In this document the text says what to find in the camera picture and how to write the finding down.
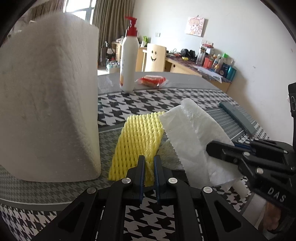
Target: yellow mesh sleeve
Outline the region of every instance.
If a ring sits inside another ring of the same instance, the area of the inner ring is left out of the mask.
[[[118,181],[126,177],[128,169],[137,166],[139,155],[145,156],[145,186],[154,183],[154,156],[163,137],[158,118],[164,112],[129,116],[121,130],[108,179]]]

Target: floor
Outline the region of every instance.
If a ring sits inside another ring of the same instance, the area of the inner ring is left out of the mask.
[[[104,74],[108,74],[107,68],[105,66],[104,67],[99,66],[98,75],[104,75]]]

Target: houndstooth tablecloth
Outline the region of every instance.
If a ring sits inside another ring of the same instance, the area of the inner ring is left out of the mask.
[[[254,137],[268,139],[258,123],[246,111],[220,90],[165,88],[136,90],[98,96],[98,126],[102,163],[101,176],[95,180],[75,183],[37,183],[16,179],[0,167],[0,213],[17,240],[31,240],[56,215],[89,186],[105,188],[117,139],[129,115],[167,111],[191,98],[207,111],[233,141],[248,139],[237,123],[221,108],[220,101],[228,101],[240,110],[257,129]],[[249,197],[240,196],[231,188],[217,189],[238,212],[243,210]],[[124,240],[174,240],[175,226],[172,206],[159,206],[154,191],[145,193],[143,203],[126,207]]]

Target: paper towel sheet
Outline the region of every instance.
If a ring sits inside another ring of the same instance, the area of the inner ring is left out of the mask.
[[[222,185],[228,190],[242,178],[237,166],[210,157],[206,146],[212,140],[233,145],[221,126],[193,100],[184,99],[181,105],[159,116],[163,128],[184,166],[190,186]]]

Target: window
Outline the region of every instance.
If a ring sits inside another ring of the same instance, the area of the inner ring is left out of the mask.
[[[92,24],[96,0],[66,0],[64,12],[72,13]]]

